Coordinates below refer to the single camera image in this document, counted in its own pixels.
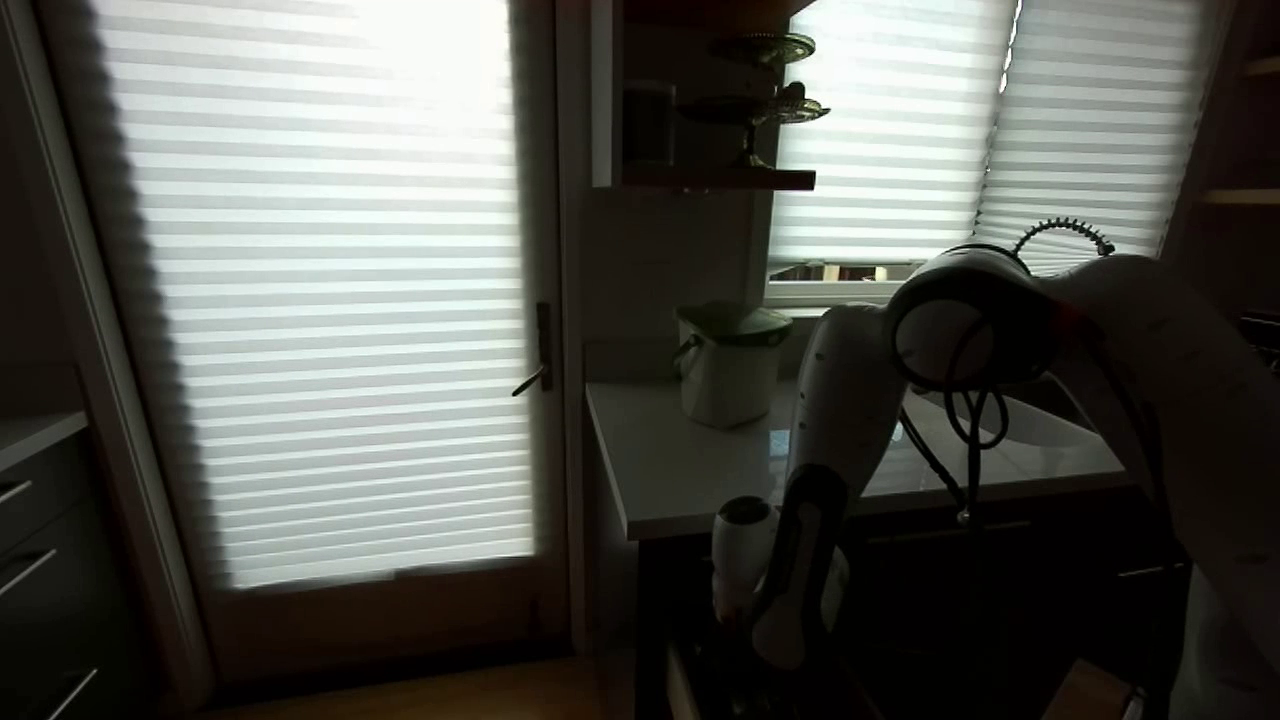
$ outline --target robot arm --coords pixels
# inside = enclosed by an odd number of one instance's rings
[[[800,377],[795,463],[753,649],[800,667],[845,506],[871,478],[903,378],[1005,387],[1058,377],[1129,477],[1170,506],[1177,540],[1280,675],[1280,382],[1162,263],[1109,254],[1032,280],[963,244],[889,305],[831,308]]]

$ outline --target bucket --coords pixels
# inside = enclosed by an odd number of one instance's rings
[[[695,423],[736,426],[767,415],[788,314],[736,305],[679,308],[679,406]]]

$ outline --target wooden floor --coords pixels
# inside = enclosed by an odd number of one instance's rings
[[[201,720],[605,720],[593,659],[507,663],[299,700],[220,707]]]

